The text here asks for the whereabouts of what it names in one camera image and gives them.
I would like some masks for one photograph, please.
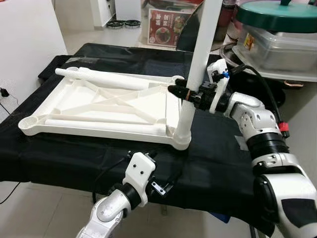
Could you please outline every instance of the white pole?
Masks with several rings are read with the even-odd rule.
[[[193,91],[198,91],[204,79],[222,0],[205,0],[203,4],[202,19],[187,81],[187,88]],[[187,145],[186,148],[188,147],[191,141],[190,128],[194,114],[194,105],[184,100],[178,125],[173,135],[173,146],[176,149],[184,149],[184,145]]]

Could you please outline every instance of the storage box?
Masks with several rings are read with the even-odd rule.
[[[316,33],[270,33],[244,25],[237,49],[259,70],[317,73]]]

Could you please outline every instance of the red poster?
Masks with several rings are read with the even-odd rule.
[[[148,44],[176,47],[178,37],[191,14],[150,9]]]

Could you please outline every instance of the wire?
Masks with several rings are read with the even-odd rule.
[[[3,107],[3,109],[9,114],[9,115],[11,115],[11,113],[0,103],[0,106],[2,106]]]
[[[254,227],[249,225],[249,228],[250,228],[251,238],[257,238],[256,230],[254,229]]]
[[[108,173],[110,170],[112,170],[114,167],[118,166],[119,164],[121,164],[123,161],[125,161],[127,158],[123,157],[121,158],[118,162],[114,163],[113,165],[111,165],[109,168],[103,170],[95,179],[94,181],[94,185],[93,185],[93,189],[92,189],[92,194],[93,194],[93,202],[96,203],[97,202],[97,198],[96,198],[96,186],[98,183],[98,180],[100,180],[102,178],[102,176],[106,173]]]
[[[251,70],[259,78],[260,82],[263,84],[264,88],[266,89],[268,97],[271,100],[272,106],[273,106],[274,111],[275,111],[276,116],[277,116],[278,123],[283,122],[281,114],[280,114],[278,106],[277,106],[277,103],[276,103],[276,100],[275,100],[275,98],[274,98],[274,96],[272,94],[272,91],[271,91],[269,85],[267,84],[267,81],[253,67],[251,67],[249,65],[246,65],[245,68]]]
[[[20,104],[19,104],[18,99],[17,99],[16,97],[14,97],[12,94],[10,94],[10,96],[13,97],[13,98],[16,100],[16,103],[17,103],[17,105],[19,106]]]
[[[13,194],[13,192],[15,191],[15,189],[20,185],[21,182],[18,182],[18,184],[14,187],[14,189],[11,191],[11,193],[2,201],[0,202],[0,204],[5,203],[5,201],[8,200],[8,198],[10,198],[10,196]]]
[[[265,88],[265,90],[266,90],[266,92],[268,94],[268,97],[269,97],[269,99],[270,99],[270,101],[272,103],[273,109],[274,109],[276,117],[277,117],[277,122],[278,123],[283,122],[281,113],[279,112],[279,109],[278,109],[278,106],[277,106],[277,103],[276,103],[276,100],[275,100],[275,98],[274,98],[274,96],[272,94],[272,91],[271,91],[269,85],[267,84],[267,81],[260,75],[259,72],[256,71],[255,68],[253,68],[252,66],[249,66],[249,65],[241,64],[241,65],[233,68],[231,70],[231,73],[232,74],[237,74],[239,72],[244,71],[245,69],[251,70],[258,77],[258,79],[260,80],[261,84],[264,86],[264,88]]]

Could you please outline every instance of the white tube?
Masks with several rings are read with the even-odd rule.
[[[85,70],[85,72],[67,70],[57,68],[55,73],[67,77],[83,79],[90,82],[100,83],[114,88],[123,88],[130,90],[145,90],[149,88],[149,83],[146,80],[139,78],[120,75],[116,73],[103,72],[103,75],[95,74],[92,70]]]
[[[45,121],[45,125],[62,126],[62,127],[65,127],[65,131],[67,131],[67,127],[71,127],[71,128],[78,128],[78,129],[121,131],[121,132],[137,133],[137,134],[166,136],[166,126],[164,124],[145,125],[145,124],[123,124],[123,123],[111,123],[111,122],[48,119]]]
[[[193,91],[198,90],[204,79],[222,0],[205,0],[203,4],[202,20],[187,81],[187,88]],[[192,126],[194,114],[194,105],[190,102],[183,101],[177,129],[173,135],[176,145],[190,143],[190,128]]]

